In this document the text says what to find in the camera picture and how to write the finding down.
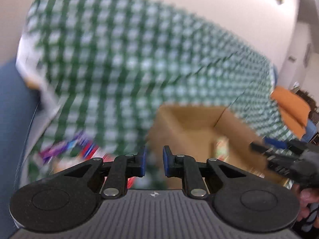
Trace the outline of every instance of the round black disc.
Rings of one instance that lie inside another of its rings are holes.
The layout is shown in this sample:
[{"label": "round black disc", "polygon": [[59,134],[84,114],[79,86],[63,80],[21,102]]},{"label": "round black disc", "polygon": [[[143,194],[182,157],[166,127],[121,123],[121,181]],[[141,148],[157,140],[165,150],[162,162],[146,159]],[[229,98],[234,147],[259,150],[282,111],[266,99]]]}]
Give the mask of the round black disc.
[{"label": "round black disc", "polygon": [[228,224],[255,233],[290,227],[299,212],[299,201],[288,189],[260,178],[228,179],[213,205]]},{"label": "round black disc", "polygon": [[78,178],[64,176],[50,183],[32,183],[11,198],[12,217],[27,230],[60,232],[88,220],[98,197]]}]

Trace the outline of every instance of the metal pin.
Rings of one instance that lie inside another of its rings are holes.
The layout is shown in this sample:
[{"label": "metal pin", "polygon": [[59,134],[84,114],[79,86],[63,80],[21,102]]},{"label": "metal pin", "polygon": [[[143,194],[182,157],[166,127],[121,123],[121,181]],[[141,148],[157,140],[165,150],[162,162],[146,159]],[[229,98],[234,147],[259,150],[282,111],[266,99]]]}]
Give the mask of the metal pin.
[{"label": "metal pin", "polygon": [[206,191],[203,189],[192,189],[190,194],[192,194],[194,197],[203,197],[206,195]]},{"label": "metal pin", "polygon": [[103,191],[105,196],[116,196],[119,194],[119,190],[116,188],[107,188]]}]

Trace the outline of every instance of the purple package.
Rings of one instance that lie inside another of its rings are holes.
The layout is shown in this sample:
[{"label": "purple package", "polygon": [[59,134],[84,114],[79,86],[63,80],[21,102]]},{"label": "purple package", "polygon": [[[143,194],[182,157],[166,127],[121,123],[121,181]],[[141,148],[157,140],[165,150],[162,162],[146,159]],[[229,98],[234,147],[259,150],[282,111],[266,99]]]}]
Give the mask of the purple package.
[{"label": "purple package", "polygon": [[82,148],[84,148],[89,142],[92,143],[93,140],[89,139],[84,133],[81,134],[77,140],[77,144]]},{"label": "purple package", "polygon": [[74,147],[77,144],[77,140],[83,136],[83,131],[80,131],[74,135],[71,140],[62,141],[55,145],[50,146],[49,148],[39,152],[39,156],[46,163],[52,156],[57,156],[66,150]]}]

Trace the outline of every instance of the ceiling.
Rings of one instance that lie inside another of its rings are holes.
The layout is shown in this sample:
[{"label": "ceiling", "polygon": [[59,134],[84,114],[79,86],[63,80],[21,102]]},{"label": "ceiling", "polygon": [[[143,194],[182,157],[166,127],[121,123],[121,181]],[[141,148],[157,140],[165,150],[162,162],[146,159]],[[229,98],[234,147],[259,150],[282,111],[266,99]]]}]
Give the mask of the ceiling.
[{"label": "ceiling", "polygon": [[314,51],[319,53],[319,0],[300,0],[298,21],[306,22],[311,26]]}]

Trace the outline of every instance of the orange cloth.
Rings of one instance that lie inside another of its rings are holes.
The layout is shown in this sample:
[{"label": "orange cloth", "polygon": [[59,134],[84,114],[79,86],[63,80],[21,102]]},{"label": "orange cloth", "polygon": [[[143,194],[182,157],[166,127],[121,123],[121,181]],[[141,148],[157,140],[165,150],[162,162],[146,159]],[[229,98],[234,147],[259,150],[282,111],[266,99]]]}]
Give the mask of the orange cloth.
[{"label": "orange cloth", "polygon": [[288,112],[286,112],[282,107],[279,106],[279,112],[282,121],[286,126],[298,137],[299,139],[306,133],[306,129],[301,126],[297,120],[295,120]]},{"label": "orange cloth", "polygon": [[281,86],[276,86],[271,98],[276,100],[278,105],[298,121],[302,127],[307,126],[310,107],[298,95]]}]

